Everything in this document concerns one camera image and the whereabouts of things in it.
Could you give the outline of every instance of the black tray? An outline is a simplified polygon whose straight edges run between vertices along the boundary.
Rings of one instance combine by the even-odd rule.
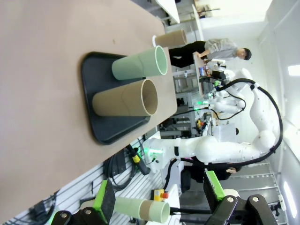
[[[134,129],[146,124],[150,116],[98,116],[92,107],[93,96],[101,91],[116,88],[142,80],[118,81],[112,73],[112,63],[124,56],[101,52],[88,53],[81,65],[82,83],[88,109],[90,126],[96,140],[101,144],[111,144]]]

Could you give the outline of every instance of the ceiling light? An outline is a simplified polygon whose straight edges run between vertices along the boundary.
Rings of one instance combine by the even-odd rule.
[[[289,185],[287,184],[286,181],[283,184],[283,188],[285,189],[285,194],[286,194],[286,197],[287,197],[287,201],[289,202],[289,205],[290,205],[290,209],[291,209],[291,212],[292,212],[292,217],[296,218],[296,215],[297,215],[296,204],[295,204],[295,201],[293,199],[290,187],[289,187]]]
[[[290,76],[300,76],[300,65],[289,66],[288,70]]]

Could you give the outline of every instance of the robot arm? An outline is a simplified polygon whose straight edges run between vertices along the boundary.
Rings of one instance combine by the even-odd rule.
[[[251,78],[246,69],[237,73],[237,77]],[[235,84],[227,90],[229,93],[240,94],[247,84]],[[195,137],[190,139],[150,139],[143,143],[146,159],[153,171],[163,169],[172,158],[190,158],[196,156],[205,164],[238,163],[259,158],[265,155],[275,143],[272,123],[263,101],[262,93],[252,89],[254,102],[250,117],[258,128],[259,134],[251,144],[218,142],[213,136]]]

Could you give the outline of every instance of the tan cardboard cylinder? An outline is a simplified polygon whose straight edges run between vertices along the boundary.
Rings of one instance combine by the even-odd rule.
[[[158,95],[154,83],[145,79],[99,92],[92,105],[99,116],[152,116],[158,107]]]
[[[162,47],[174,47],[187,44],[187,37],[183,29],[167,33],[155,38],[155,44]]]

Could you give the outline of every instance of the white humanoid robot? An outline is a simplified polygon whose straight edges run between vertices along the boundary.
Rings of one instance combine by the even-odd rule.
[[[252,79],[251,74],[246,69],[237,72],[233,80],[238,78]],[[236,83],[226,90],[220,91],[215,101],[210,102],[210,106],[216,112],[237,113],[245,107],[241,100],[241,91],[244,87],[250,87],[250,83]],[[230,93],[241,99],[227,97]],[[259,134],[251,144],[235,142],[218,142],[214,136],[203,136],[189,139],[149,139],[143,143],[146,160],[151,170],[163,169],[172,158],[190,158],[196,156],[205,164],[208,163],[239,163],[259,158],[270,151],[275,143],[272,121],[268,113],[269,110],[263,100],[263,93],[257,89],[257,85],[252,88],[254,102],[250,110],[250,118],[258,128]]]

